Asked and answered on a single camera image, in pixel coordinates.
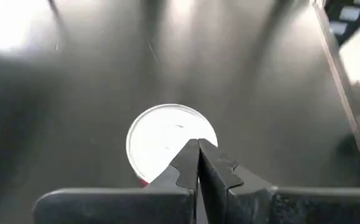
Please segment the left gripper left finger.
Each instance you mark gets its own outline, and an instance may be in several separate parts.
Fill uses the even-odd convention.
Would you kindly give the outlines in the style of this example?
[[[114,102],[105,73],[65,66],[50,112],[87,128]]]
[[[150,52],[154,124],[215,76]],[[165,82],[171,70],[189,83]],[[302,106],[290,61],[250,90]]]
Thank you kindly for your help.
[[[190,139],[147,187],[198,190],[199,142]]]

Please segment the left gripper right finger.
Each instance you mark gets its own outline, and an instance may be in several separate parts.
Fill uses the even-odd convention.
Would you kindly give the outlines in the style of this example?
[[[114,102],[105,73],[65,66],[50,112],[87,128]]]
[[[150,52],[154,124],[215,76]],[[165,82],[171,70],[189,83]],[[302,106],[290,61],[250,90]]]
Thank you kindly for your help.
[[[268,224],[271,184],[206,139],[198,175],[209,224]]]

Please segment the red label tin can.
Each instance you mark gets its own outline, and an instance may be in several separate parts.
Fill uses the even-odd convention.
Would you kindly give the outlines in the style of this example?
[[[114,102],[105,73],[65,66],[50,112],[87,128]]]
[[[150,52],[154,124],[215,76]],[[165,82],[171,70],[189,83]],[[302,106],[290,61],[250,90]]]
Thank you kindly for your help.
[[[155,180],[190,139],[207,139],[217,146],[216,132],[199,111],[169,103],[142,112],[126,135],[126,155],[145,184]]]

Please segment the black table mat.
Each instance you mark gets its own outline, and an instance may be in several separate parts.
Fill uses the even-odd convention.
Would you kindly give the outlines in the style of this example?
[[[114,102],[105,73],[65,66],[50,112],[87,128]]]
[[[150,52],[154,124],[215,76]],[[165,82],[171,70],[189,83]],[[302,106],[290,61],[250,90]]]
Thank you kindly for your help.
[[[279,185],[360,187],[308,0],[0,0],[0,187],[133,186],[126,134],[177,103]]]

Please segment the black metal table frame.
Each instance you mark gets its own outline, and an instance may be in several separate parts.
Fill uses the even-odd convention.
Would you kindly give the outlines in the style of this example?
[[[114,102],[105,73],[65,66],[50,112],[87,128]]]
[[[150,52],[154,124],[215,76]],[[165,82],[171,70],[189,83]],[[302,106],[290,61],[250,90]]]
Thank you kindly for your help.
[[[360,155],[360,0],[309,0]]]

